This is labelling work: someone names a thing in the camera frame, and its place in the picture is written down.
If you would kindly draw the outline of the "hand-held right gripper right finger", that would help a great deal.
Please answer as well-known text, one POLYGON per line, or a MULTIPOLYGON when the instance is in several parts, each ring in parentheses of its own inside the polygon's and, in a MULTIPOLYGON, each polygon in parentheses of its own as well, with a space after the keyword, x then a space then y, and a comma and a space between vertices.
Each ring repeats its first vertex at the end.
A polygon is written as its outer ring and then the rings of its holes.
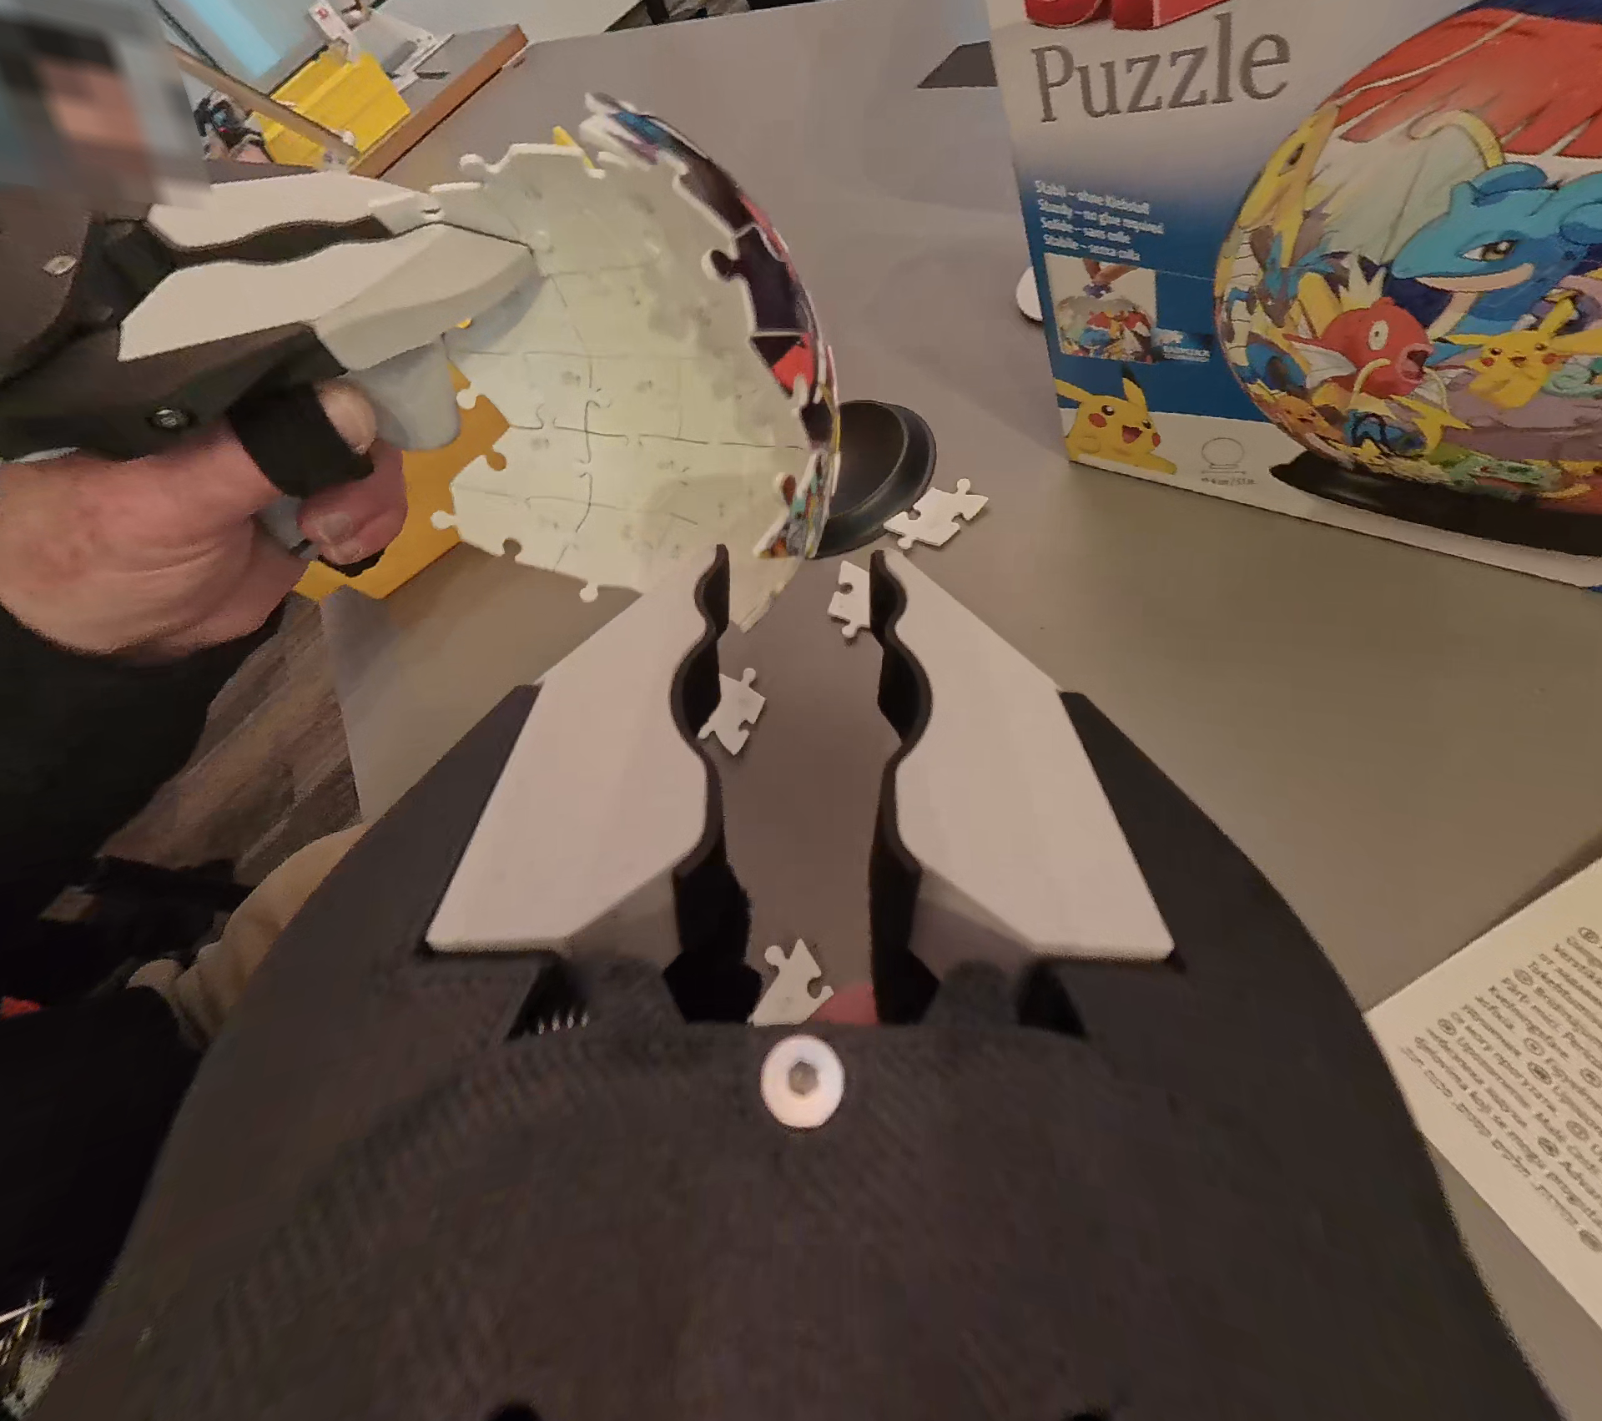
POLYGON ((899 553, 871 564, 879 710, 896 736, 869 864, 883 1024, 960 968, 1160 965, 1174 938, 1063 689, 899 553))

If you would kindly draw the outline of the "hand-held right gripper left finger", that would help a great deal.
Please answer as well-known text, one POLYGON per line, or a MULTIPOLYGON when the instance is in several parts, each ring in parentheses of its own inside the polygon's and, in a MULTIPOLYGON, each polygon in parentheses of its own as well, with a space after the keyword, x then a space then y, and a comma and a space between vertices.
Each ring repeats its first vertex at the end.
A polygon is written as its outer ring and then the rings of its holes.
POLYGON ((726 546, 692 554, 540 678, 428 925, 432 954, 641 962, 688 1020, 751 1019, 751 899, 700 739, 731 578, 726 546))

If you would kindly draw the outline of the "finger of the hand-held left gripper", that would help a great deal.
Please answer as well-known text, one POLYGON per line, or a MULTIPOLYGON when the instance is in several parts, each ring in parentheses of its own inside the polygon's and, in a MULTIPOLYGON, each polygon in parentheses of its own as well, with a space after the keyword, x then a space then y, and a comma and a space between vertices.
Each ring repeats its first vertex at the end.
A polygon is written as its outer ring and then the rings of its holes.
POLYGON ((447 239, 424 195, 369 177, 263 177, 222 183, 145 217, 161 253, 312 253, 347 242, 447 239))
POLYGON ((401 236, 285 263, 199 265, 131 312, 118 360, 306 328, 342 368, 374 368, 428 347, 533 277, 532 250, 487 236, 401 236))

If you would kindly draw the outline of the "partly built puzzle ball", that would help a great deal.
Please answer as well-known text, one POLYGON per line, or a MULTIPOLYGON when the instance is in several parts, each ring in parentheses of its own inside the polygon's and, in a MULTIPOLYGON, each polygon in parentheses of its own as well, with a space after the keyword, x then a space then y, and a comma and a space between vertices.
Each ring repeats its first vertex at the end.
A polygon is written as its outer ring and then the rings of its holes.
POLYGON ((729 556, 750 631, 820 551, 840 476, 837 371, 791 250, 670 123, 591 93, 578 137, 465 158, 533 253, 532 287, 446 343, 506 430, 433 527, 586 594, 646 594, 729 556))

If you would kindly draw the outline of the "blue puzzle box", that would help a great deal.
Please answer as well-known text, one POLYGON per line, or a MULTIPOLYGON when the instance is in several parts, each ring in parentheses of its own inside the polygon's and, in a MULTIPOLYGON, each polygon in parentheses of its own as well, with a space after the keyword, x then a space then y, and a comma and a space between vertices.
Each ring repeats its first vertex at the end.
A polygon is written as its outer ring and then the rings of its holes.
POLYGON ((1599 591, 1601 0, 985 0, 1073 463, 1599 591))

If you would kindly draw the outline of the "person's left hand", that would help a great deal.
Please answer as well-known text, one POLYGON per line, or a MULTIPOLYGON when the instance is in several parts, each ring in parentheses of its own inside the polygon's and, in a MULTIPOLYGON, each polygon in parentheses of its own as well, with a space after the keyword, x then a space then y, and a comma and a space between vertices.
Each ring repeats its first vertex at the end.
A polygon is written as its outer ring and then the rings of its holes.
POLYGON ((309 557, 261 524, 280 498, 228 424, 163 454, 2 471, 2 605, 80 654, 175 659, 261 629, 309 557))

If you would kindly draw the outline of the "yellow plastic box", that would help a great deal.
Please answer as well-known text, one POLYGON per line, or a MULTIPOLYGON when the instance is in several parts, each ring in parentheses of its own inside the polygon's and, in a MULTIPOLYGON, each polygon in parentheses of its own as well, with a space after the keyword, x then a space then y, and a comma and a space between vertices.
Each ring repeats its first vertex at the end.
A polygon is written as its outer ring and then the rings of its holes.
MULTIPOLYGON (((412 112, 376 59, 328 50, 271 93, 276 107, 336 134, 354 163, 404 126, 412 112)), ((331 168, 334 153, 284 120, 260 117, 266 158, 280 168, 331 168)))

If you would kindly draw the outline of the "black display stand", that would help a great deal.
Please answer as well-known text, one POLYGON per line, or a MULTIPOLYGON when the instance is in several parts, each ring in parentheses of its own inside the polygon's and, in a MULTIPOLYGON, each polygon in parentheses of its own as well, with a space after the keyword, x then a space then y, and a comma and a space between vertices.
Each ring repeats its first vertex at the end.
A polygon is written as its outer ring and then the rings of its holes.
POLYGON ((842 556, 879 540, 886 522, 931 487, 933 430, 914 409, 851 400, 840 409, 839 476, 813 559, 842 556))

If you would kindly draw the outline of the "person's black jacket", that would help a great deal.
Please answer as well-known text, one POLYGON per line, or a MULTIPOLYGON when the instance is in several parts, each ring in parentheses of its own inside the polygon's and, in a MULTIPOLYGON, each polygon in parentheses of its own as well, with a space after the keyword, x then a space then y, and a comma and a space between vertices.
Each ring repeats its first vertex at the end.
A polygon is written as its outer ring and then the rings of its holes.
POLYGON ((62 650, 4 613, 2 1291, 42 1293, 51 1340, 88 1318, 199 1070, 167 1001, 110 989, 117 939, 43 912, 196 752, 214 701, 274 639, 132 664, 62 650))

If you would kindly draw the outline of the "white instruction sheet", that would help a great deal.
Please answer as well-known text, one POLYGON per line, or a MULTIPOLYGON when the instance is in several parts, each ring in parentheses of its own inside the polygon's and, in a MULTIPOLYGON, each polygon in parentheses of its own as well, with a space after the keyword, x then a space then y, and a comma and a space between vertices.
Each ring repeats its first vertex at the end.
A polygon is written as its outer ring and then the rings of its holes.
POLYGON ((1598 1320, 1601 864, 1367 1022, 1426 1141, 1598 1320))

